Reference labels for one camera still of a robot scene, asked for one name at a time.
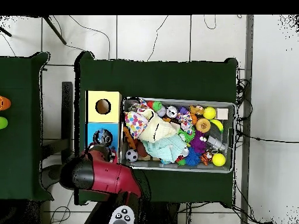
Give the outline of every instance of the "gray plastic bin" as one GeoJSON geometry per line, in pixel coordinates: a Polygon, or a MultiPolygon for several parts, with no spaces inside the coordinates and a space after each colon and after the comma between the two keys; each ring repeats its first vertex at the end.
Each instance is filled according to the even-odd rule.
{"type": "MultiPolygon", "coordinates": [[[[207,132],[211,134],[214,138],[220,140],[223,144],[227,145],[227,149],[222,151],[221,153],[226,158],[225,165],[221,167],[217,167],[212,163],[209,163],[208,166],[203,163],[199,163],[197,166],[178,166],[177,163],[171,164],[162,164],[160,161],[143,161],[138,160],[136,162],[128,162],[126,161],[125,154],[129,149],[127,142],[124,140],[124,135],[120,135],[120,153],[119,158],[122,164],[131,166],[134,169],[151,169],[151,170],[170,170],[170,171],[180,171],[180,172],[207,172],[207,173],[229,173],[234,168],[234,160],[235,160],[235,140],[236,140],[236,106],[232,103],[226,102],[213,102],[213,101],[193,101],[193,100],[169,100],[169,99],[154,99],[154,98],[143,98],[146,101],[154,100],[160,101],[165,107],[173,105],[176,107],[184,106],[187,109],[190,105],[200,105],[202,107],[214,107],[214,108],[226,108],[228,109],[228,120],[221,120],[224,130],[221,134],[215,125],[212,124],[211,130],[207,132]]],[[[130,103],[135,102],[135,98],[126,97],[123,100],[122,108],[124,111],[128,110],[130,103]]],[[[123,133],[124,123],[121,123],[121,133],[123,133]]]]}

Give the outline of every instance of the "cube with hole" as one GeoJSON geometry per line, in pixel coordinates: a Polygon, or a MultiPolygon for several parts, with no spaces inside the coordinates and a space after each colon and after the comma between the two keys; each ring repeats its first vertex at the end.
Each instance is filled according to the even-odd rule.
{"type": "Polygon", "coordinates": [[[94,142],[99,133],[111,149],[119,151],[120,104],[119,92],[86,91],[88,122],[87,143],[94,142]]]}

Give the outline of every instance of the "green tablecloth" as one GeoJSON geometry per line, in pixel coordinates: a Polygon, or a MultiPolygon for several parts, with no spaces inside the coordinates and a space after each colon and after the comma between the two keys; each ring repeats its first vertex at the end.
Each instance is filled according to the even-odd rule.
{"type": "Polygon", "coordinates": [[[0,95],[12,105],[0,111],[0,199],[50,200],[39,183],[41,161],[40,70],[49,54],[0,57],[0,95]]]}
{"type": "MultiPolygon", "coordinates": [[[[80,91],[80,150],[85,144],[85,91],[118,91],[123,97],[138,96],[160,99],[236,100],[236,59],[225,62],[135,62],[94,60],[82,52],[76,60],[76,90],[80,91]]],[[[138,177],[142,171],[135,170],[138,177]]],[[[228,174],[144,170],[151,187],[152,201],[223,202],[232,207],[233,171],[228,174]]],[[[105,196],[79,192],[79,201],[101,201],[105,196]]]]}

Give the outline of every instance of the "light blue cloth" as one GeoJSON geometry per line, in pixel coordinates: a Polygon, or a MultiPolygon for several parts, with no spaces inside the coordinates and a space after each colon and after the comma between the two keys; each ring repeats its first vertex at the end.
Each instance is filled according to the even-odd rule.
{"type": "Polygon", "coordinates": [[[175,134],[169,138],[161,138],[155,143],[147,141],[142,141],[142,143],[149,155],[154,158],[161,158],[164,161],[170,161],[172,163],[175,162],[175,160],[186,147],[185,142],[178,134],[175,134]]]}

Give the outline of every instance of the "yellow cube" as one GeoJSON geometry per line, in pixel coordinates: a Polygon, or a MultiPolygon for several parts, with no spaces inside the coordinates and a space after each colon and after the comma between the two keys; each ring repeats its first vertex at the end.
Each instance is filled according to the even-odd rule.
{"type": "Polygon", "coordinates": [[[119,92],[87,91],[88,116],[91,123],[119,123],[121,94],[119,92]]]}

